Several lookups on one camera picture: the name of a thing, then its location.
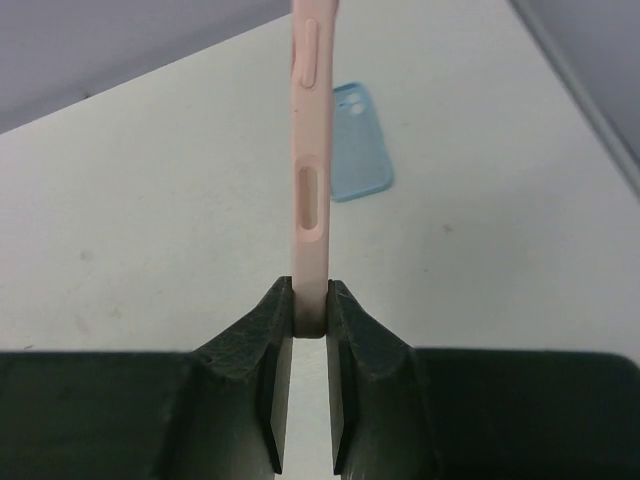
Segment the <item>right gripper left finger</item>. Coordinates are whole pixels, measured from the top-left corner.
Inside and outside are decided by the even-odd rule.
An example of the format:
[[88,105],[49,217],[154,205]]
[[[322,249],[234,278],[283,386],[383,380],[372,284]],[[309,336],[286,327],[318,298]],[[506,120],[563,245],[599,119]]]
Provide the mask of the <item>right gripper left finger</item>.
[[283,469],[293,292],[279,278],[191,352],[5,352],[5,479],[272,479]]

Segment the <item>blue phone case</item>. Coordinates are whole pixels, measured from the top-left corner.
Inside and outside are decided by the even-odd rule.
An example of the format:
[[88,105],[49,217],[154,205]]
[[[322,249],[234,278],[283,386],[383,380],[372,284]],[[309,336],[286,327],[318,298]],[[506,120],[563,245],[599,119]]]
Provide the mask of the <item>blue phone case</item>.
[[351,82],[333,94],[332,200],[351,201],[390,188],[393,166],[368,90]]

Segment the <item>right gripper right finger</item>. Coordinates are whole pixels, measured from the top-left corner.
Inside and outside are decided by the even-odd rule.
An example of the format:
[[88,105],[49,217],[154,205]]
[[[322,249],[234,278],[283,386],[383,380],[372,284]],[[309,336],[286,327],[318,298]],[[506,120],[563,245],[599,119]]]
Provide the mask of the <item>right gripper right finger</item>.
[[639,370],[596,352],[415,348],[330,284],[334,472],[344,479],[635,479]]

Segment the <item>phone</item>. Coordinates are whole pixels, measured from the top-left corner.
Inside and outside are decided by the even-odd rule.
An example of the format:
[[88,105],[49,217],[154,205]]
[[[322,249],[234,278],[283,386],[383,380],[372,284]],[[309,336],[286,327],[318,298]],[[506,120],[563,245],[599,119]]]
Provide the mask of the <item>phone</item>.
[[293,1],[291,157],[293,332],[327,330],[332,159],[333,50],[337,1]]

